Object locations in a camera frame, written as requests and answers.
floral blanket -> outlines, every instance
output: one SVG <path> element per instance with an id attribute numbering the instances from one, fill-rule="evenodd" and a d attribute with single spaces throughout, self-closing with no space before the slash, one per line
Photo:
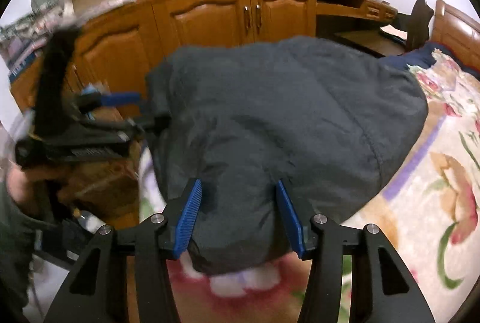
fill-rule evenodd
<path id="1" fill-rule="evenodd" d="M 390 183 L 344 225 L 380 226 L 410 269 L 437 323 L 457 312 L 480 275 L 480 83 L 438 49 L 430 69 L 410 67 L 428 99 L 422 134 Z M 165 207 L 151 157 L 140 169 L 140 220 Z M 294 254 L 240 273 L 207 277 L 188 254 L 169 266 L 181 319 L 295 322 L 309 263 Z M 344 257 L 340 323 L 349 320 L 351 260 Z"/>

blue gripper pad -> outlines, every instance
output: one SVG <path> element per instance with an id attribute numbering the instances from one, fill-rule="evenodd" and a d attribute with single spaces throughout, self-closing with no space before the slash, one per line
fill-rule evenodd
<path id="1" fill-rule="evenodd" d="M 289 194 L 285 189 L 282 181 L 278 181 L 275 187 L 275 199 L 280 211 L 280 217 L 285 228 L 287 238 L 290 242 L 292 250 L 295 251 L 300 259 L 305 253 L 305 245 L 303 243 L 303 229 L 298 219 L 297 213 L 292 205 Z"/>
<path id="2" fill-rule="evenodd" d="M 187 250 L 201 202 L 202 182 L 200 179 L 197 179 L 193 183 L 190 195 L 185 202 L 182 213 L 177 222 L 177 227 L 175 228 L 175 243 L 172 249 L 172 254 L 175 259 L 180 258 L 181 253 Z"/>

